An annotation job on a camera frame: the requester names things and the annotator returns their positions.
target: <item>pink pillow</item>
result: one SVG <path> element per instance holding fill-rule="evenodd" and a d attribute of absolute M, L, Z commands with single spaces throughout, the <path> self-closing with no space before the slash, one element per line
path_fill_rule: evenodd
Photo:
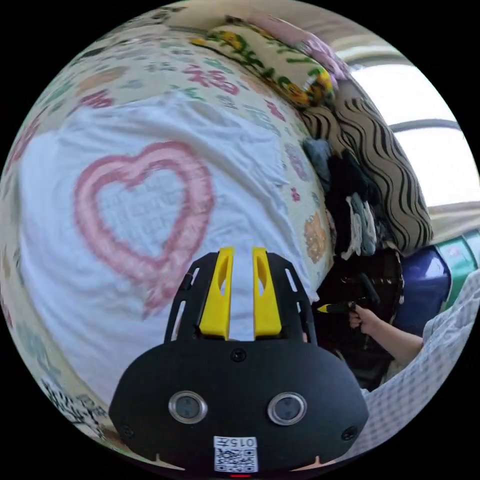
<path fill-rule="evenodd" d="M 349 73 L 348 65 L 338 58 L 335 52 L 313 33 L 260 11 L 252 13 L 246 21 L 265 30 L 280 42 L 296 48 L 316 60 L 330 74 L 334 88 L 338 87 L 338 80 L 347 78 Z"/>

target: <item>qr code sticker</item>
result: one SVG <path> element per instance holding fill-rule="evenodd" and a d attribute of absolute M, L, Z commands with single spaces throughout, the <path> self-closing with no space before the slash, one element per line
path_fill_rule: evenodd
<path fill-rule="evenodd" d="M 254 437 L 214 437 L 215 471 L 258 472 L 257 439 Z"/>

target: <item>person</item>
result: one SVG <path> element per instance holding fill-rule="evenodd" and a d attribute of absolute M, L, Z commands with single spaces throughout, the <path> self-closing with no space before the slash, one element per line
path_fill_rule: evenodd
<path fill-rule="evenodd" d="M 343 456 L 299 470 L 341 463 L 378 447 L 405 427 L 442 386 L 464 349 L 480 312 L 480 269 L 465 280 L 455 303 L 427 322 L 422 337 L 382 321 L 370 310 L 356 307 L 352 328 L 370 335 L 405 368 L 378 388 L 363 390 L 369 417 L 357 440 Z"/>
<path fill-rule="evenodd" d="M 350 326 L 360 328 L 383 347 L 402 367 L 406 367 L 420 352 L 424 341 L 381 320 L 371 310 L 356 305 L 349 314 Z"/>

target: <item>black and white stripes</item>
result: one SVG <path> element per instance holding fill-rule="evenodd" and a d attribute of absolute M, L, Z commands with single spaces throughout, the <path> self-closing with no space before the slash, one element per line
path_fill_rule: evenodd
<path fill-rule="evenodd" d="M 417 176 L 373 105 L 363 98 L 350 98 L 337 103 L 334 111 L 314 107 L 302 117 L 314 138 L 328 140 L 337 151 L 349 149 L 377 184 L 400 252 L 409 255 L 431 242 L 433 229 Z"/>

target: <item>screw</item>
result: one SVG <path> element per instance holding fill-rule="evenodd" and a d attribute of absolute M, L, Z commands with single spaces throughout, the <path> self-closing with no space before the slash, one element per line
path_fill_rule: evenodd
<path fill-rule="evenodd" d="M 235 348 L 230 354 L 230 359 L 234 362 L 243 362 L 247 358 L 247 353 L 243 348 Z"/>
<path fill-rule="evenodd" d="M 358 429 L 356 426 L 349 426 L 342 434 L 341 439 L 348 442 L 357 436 Z"/>
<path fill-rule="evenodd" d="M 135 435 L 134 431 L 128 425 L 122 425 L 121 432 L 127 439 L 131 439 Z"/>

